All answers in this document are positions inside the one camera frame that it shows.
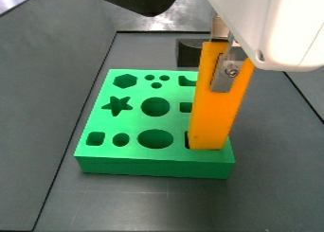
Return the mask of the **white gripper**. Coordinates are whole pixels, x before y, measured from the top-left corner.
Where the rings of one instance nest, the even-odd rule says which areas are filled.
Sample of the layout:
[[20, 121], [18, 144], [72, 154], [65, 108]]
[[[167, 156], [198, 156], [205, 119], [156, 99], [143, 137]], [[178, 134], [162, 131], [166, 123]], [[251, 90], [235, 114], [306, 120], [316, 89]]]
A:
[[211, 92], [230, 92], [246, 55], [262, 70], [308, 72], [324, 66], [324, 0], [207, 1], [217, 12], [210, 39], [227, 41]]

